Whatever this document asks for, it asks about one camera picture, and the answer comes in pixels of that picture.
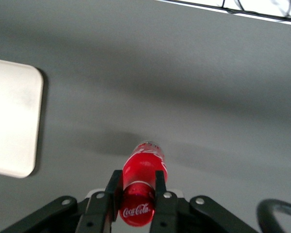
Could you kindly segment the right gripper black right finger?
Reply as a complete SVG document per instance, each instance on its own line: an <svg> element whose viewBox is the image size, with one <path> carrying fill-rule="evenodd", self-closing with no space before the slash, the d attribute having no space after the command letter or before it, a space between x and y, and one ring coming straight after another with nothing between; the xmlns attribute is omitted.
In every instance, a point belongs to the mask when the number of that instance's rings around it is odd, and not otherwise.
<svg viewBox="0 0 291 233"><path fill-rule="evenodd" d="M178 231L178 198L167 191L164 172L155 172L155 213L150 226L150 233L176 233Z"/></svg>

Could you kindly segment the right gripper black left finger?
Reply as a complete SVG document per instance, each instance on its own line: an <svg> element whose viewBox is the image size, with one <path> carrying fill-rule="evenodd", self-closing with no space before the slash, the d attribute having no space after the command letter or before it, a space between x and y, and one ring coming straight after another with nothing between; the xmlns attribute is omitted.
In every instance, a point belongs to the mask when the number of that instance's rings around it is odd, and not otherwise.
<svg viewBox="0 0 291 233"><path fill-rule="evenodd" d="M103 191L88 200L85 212L76 227L77 233L110 233L116 221L123 193L123 172L115 170Z"/></svg>

